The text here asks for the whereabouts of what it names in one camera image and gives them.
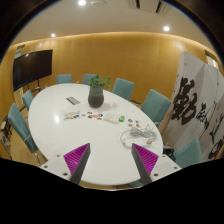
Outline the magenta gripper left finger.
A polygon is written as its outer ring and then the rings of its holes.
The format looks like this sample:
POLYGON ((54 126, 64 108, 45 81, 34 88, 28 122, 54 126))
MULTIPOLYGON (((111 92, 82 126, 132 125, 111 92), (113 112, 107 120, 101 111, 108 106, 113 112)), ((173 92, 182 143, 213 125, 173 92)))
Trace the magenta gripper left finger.
POLYGON ((90 144, 84 144, 78 148, 68 152, 63 156, 66 165, 68 166, 71 178, 70 181, 78 184, 84 172, 87 160, 90 155, 90 144))

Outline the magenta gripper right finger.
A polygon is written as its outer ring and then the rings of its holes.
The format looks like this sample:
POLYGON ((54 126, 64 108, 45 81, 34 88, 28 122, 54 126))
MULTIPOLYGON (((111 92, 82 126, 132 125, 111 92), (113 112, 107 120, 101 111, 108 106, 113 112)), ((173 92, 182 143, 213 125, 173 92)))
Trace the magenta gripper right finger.
POLYGON ((137 144, 132 144, 131 153, 140 174, 141 182, 144 185, 151 183, 150 175, 159 156, 137 144))

